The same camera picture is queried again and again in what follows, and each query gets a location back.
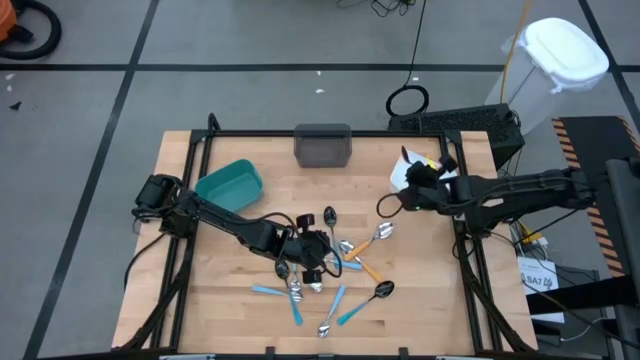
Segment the white lid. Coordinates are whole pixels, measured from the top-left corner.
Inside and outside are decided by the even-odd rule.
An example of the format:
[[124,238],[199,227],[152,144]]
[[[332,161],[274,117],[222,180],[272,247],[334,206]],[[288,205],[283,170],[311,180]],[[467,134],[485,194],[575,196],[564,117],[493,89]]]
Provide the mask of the white lid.
[[587,34],[558,18],[536,21],[527,26],[525,49],[556,83],[576,86],[599,80],[609,68],[609,59]]

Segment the blue plastic handle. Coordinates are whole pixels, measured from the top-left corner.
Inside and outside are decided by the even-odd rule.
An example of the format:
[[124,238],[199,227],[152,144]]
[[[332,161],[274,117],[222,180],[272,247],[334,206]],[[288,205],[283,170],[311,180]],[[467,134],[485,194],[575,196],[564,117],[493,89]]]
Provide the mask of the blue plastic handle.
[[[336,265],[336,267],[338,266],[338,260],[331,260],[331,262],[333,262]],[[342,260],[342,267],[348,267],[349,269],[353,269],[353,270],[362,270],[362,265],[358,263],[344,261],[344,260]]]
[[293,310],[293,319],[296,321],[296,325],[302,325],[302,315],[300,315],[300,310],[298,310],[298,305],[295,300],[293,300],[293,296],[289,294],[289,301],[291,302],[291,309]]
[[255,292],[261,292],[263,294],[282,295],[282,296],[286,296],[287,295],[287,294],[283,293],[282,291],[271,289],[271,288],[268,288],[268,287],[265,287],[265,286],[260,286],[260,285],[253,285],[251,287],[251,290],[253,290]]
[[329,310],[329,317],[331,317],[331,315],[333,315],[333,313],[338,308],[338,304],[340,303],[340,300],[342,300],[342,295],[344,295],[345,290],[346,290],[346,287],[344,285],[340,285],[340,289],[338,289],[338,293],[336,294],[335,299],[333,299],[333,305],[331,305],[331,310]]
[[367,305],[368,303],[369,303],[369,301],[367,300],[367,301],[363,302],[362,304],[360,304],[360,305],[356,306],[356,308],[355,308],[355,309],[353,309],[353,310],[349,311],[348,313],[346,313],[346,314],[344,314],[344,315],[340,316],[340,317],[338,318],[338,325],[342,326],[342,325],[346,324],[346,323],[347,323],[347,321],[349,321],[349,319],[351,319],[351,317],[352,317],[353,315],[355,315],[358,311],[360,311],[360,309],[362,309],[362,308],[363,308],[365,305]]

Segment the wooden tabletop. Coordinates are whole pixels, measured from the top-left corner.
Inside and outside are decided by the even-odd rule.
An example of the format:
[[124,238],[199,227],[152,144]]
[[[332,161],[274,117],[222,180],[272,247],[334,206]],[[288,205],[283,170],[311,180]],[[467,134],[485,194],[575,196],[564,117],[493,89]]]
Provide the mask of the wooden tabletop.
[[[486,133],[462,134],[469,173],[495,177]],[[189,132],[165,133],[156,173],[181,176],[188,139]],[[390,191],[389,175],[401,145],[432,159],[440,157],[437,139],[353,138],[347,167],[302,169],[293,156],[293,138],[218,137],[213,140],[209,172],[249,159],[263,179],[264,196],[242,216],[281,211],[295,218],[314,213],[315,227],[329,231],[322,212],[331,205],[338,214],[336,237],[359,244],[371,237],[381,221],[375,205]],[[194,169],[199,168],[201,151]],[[398,204],[389,199],[383,210]],[[473,354],[459,264],[451,255],[451,219],[435,212],[402,211],[392,221],[396,227],[391,238],[377,241],[361,257],[385,279],[393,280],[395,291],[387,299],[372,301],[344,326],[335,319],[373,294],[376,283],[365,272],[345,269],[340,279],[325,274],[320,294],[303,288],[305,298],[299,307],[304,324],[298,327],[287,298],[250,289],[263,285],[284,290],[284,283],[273,273],[273,261],[249,253],[220,230],[200,226],[179,351],[261,354],[274,346],[278,354],[393,355],[399,347],[407,347],[412,355]],[[157,222],[143,225],[137,250],[157,236],[157,229]],[[506,227],[496,231],[508,235]],[[126,342],[155,306],[167,248],[168,240],[145,253],[132,269],[114,346]],[[485,239],[484,248],[496,305],[522,338],[537,347],[513,248],[497,237]],[[317,327],[340,284],[347,290],[329,336],[318,338]],[[482,306],[479,309],[484,346],[490,348],[486,315]],[[173,315],[171,308],[163,344],[168,343]]]

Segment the white object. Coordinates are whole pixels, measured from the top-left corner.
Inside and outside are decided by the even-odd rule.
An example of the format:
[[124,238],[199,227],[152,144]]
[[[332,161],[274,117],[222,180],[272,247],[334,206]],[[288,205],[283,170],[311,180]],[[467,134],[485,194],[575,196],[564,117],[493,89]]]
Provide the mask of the white object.
[[[433,161],[433,160],[429,160],[426,157],[419,155],[417,153],[414,153],[413,151],[407,150],[407,155],[409,156],[409,161],[413,164],[414,162],[420,161],[423,164],[429,165],[431,167],[436,167],[436,169],[439,169],[440,165],[438,162]],[[391,192],[398,192],[406,187],[409,186],[409,183],[407,183],[407,170],[409,169],[409,167],[411,166],[411,164],[407,164],[406,161],[404,161],[404,159],[402,158],[402,155],[400,155],[400,157],[398,158],[398,161],[396,162],[396,166],[394,166],[393,171],[391,172]],[[453,172],[446,172],[444,173],[442,176],[440,176],[440,179],[446,179],[446,178],[450,178],[453,176],[458,176],[458,173],[453,171]]]
[[[520,266],[520,278],[532,288],[539,292],[558,288],[558,276],[556,275],[555,263],[518,256],[518,265]],[[524,291],[527,295],[535,293],[535,291],[526,286],[524,287]],[[564,324],[563,313],[531,315],[531,318]]]
[[[509,51],[512,41],[513,37],[507,40],[503,51]],[[520,115],[520,130],[525,135],[565,100],[565,90],[592,89],[608,68],[605,53],[577,26],[558,18],[539,20],[528,25],[516,42],[503,100]],[[503,76],[485,105],[500,102]]]

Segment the teal bowl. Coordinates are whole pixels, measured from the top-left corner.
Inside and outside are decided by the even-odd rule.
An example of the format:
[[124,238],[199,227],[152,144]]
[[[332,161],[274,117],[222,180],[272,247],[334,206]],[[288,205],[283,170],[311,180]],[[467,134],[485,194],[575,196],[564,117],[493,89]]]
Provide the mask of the teal bowl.
[[242,159],[198,181],[196,193],[229,211],[238,212],[262,197],[262,179],[251,161]]

